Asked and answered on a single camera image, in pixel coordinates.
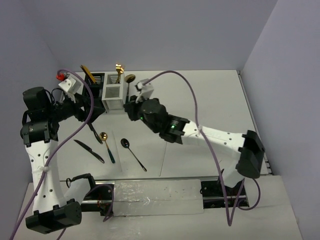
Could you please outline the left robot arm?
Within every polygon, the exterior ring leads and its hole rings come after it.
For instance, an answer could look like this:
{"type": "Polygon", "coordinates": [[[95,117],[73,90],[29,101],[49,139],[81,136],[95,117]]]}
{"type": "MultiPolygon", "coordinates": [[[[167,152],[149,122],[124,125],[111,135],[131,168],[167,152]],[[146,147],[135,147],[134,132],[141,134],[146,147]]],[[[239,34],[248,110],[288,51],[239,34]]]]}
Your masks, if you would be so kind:
{"type": "Polygon", "coordinates": [[[85,126],[95,112],[94,98],[75,93],[62,102],[50,100],[44,87],[33,87],[23,92],[27,110],[23,114],[21,138],[29,156],[34,193],[27,206],[32,215],[26,217],[28,229],[41,234],[79,225],[82,221],[81,202],[93,199],[98,187],[89,173],[72,178],[63,193],[57,163],[57,152],[71,138],[58,142],[60,122],[75,117],[85,126]]]}

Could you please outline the gold fork green handle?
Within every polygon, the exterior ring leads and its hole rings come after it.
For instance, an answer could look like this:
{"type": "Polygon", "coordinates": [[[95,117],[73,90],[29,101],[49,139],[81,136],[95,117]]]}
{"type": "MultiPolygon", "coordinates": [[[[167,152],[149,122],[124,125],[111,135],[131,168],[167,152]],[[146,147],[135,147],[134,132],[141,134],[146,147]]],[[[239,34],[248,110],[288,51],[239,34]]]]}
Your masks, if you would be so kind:
{"type": "Polygon", "coordinates": [[[121,74],[123,73],[123,68],[122,65],[120,63],[116,63],[115,64],[115,70],[117,72],[117,79],[116,79],[116,84],[120,83],[120,79],[121,79],[121,74]]]}
{"type": "Polygon", "coordinates": [[[117,81],[116,83],[119,84],[121,81],[121,75],[124,73],[125,67],[121,64],[116,64],[116,71],[117,71],[117,81]]]}

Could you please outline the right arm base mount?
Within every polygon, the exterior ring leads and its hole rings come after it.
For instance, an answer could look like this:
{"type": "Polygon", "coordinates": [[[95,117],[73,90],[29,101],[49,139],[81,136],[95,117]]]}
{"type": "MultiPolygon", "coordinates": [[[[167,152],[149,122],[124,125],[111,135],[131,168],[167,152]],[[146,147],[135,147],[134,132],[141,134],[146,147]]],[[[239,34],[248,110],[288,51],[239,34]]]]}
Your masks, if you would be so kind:
{"type": "MultiPolygon", "coordinates": [[[[223,196],[222,186],[218,180],[201,180],[200,194],[202,195],[203,208],[215,209],[225,208],[226,203],[223,196]]],[[[237,194],[240,190],[241,182],[234,188],[226,187],[227,204],[232,208],[236,202],[237,194]]]]}

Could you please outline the black spoon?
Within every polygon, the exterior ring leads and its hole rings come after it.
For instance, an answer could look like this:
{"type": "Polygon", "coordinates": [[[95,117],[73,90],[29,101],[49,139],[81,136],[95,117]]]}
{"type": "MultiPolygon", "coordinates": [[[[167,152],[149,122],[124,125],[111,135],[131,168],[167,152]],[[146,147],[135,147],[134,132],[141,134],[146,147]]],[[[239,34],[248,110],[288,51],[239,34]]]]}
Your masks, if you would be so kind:
{"type": "Polygon", "coordinates": [[[133,151],[130,148],[130,142],[126,139],[126,138],[122,138],[120,140],[121,145],[128,149],[131,154],[133,155],[133,157],[137,160],[138,164],[141,166],[141,168],[143,169],[144,172],[147,172],[148,170],[146,169],[146,167],[141,163],[141,161],[137,158],[137,156],[133,153],[133,151]]]}

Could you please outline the gold knife green handle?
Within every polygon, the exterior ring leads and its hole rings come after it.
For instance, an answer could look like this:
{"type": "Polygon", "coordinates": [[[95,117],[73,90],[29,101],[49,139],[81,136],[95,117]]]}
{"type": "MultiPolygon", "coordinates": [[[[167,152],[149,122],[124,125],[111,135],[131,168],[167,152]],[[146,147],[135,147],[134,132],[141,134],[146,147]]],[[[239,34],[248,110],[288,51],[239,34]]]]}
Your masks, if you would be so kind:
{"type": "Polygon", "coordinates": [[[91,84],[95,84],[96,83],[96,79],[94,78],[92,73],[89,71],[89,69],[85,65],[80,65],[80,68],[85,73],[85,75],[89,78],[91,84]]]}

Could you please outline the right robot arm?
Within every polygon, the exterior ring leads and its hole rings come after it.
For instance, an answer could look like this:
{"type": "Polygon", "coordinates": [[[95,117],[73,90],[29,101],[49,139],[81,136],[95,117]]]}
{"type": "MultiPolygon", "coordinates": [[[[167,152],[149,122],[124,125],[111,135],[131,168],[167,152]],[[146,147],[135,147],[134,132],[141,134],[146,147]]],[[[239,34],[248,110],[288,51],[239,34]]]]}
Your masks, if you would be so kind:
{"type": "Polygon", "coordinates": [[[133,95],[123,107],[131,121],[142,121],[168,143],[209,147],[212,154],[230,156],[232,162],[222,170],[222,180],[217,183],[220,194],[229,195],[244,178],[260,177],[265,148],[255,131],[233,133],[197,126],[194,121],[169,114],[157,98],[137,102],[133,95]]]}

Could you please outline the gold spoon green handle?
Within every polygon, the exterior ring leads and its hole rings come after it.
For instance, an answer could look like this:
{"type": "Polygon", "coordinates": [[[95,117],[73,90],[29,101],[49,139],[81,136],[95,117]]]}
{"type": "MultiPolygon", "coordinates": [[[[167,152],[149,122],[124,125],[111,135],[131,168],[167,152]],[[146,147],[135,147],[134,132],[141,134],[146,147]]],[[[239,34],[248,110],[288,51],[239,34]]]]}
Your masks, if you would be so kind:
{"type": "Polygon", "coordinates": [[[101,141],[103,141],[103,142],[105,143],[105,146],[106,146],[106,149],[107,149],[107,152],[108,152],[110,161],[111,161],[113,164],[115,164],[115,163],[116,163],[115,158],[114,158],[114,156],[113,156],[113,154],[112,154],[112,152],[111,152],[111,150],[110,150],[110,147],[109,147],[109,145],[108,145],[108,143],[107,143],[107,139],[108,139],[107,133],[106,133],[106,132],[101,132],[101,133],[99,134],[99,137],[100,137],[101,141]]]}
{"type": "Polygon", "coordinates": [[[127,91],[126,91],[126,98],[125,103],[129,102],[129,93],[130,93],[130,83],[132,83],[136,79],[134,74],[129,74],[124,78],[124,81],[127,83],[127,91]]]}

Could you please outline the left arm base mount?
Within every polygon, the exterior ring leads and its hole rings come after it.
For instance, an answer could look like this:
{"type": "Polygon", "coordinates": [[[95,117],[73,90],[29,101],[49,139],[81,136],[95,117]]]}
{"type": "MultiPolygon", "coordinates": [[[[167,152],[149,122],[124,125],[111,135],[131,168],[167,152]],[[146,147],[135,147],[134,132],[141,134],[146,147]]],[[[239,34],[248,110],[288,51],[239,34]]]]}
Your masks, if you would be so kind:
{"type": "Polygon", "coordinates": [[[113,215],[113,184],[97,184],[96,189],[86,195],[80,204],[83,213],[100,213],[102,217],[113,215]]]}

